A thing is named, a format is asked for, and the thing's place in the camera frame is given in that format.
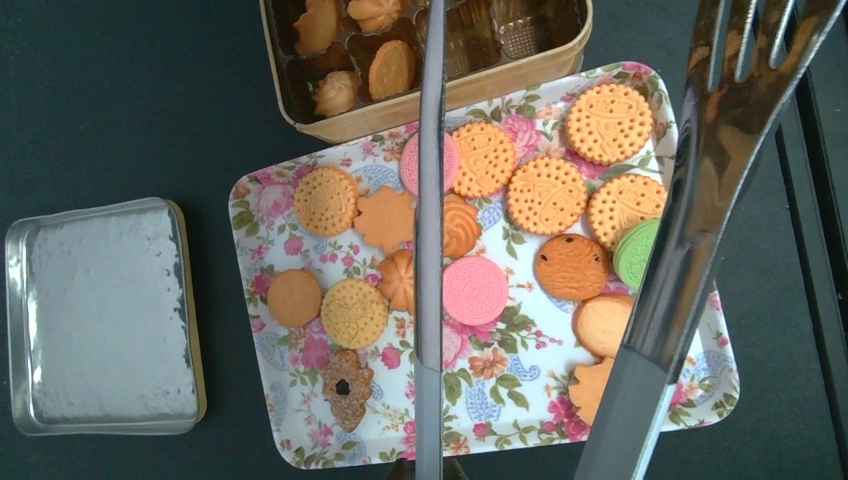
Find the white handled metal tongs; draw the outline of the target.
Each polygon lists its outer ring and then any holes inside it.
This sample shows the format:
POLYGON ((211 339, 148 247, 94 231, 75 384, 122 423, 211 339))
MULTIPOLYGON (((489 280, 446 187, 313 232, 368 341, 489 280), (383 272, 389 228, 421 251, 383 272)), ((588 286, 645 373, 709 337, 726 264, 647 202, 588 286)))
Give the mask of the white handled metal tongs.
MULTIPOLYGON (((703 1, 698 7, 672 184, 632 318, 613 364, 579 479, 639 479, 650 462, 715 276, 718 247, 757 152, 843 9, 809 1, 793 42, 792 5, 703 1)), ((443 473, 443 121, 446 5, 430 5, 419 118, 416 214, 416 463, 443 473)))

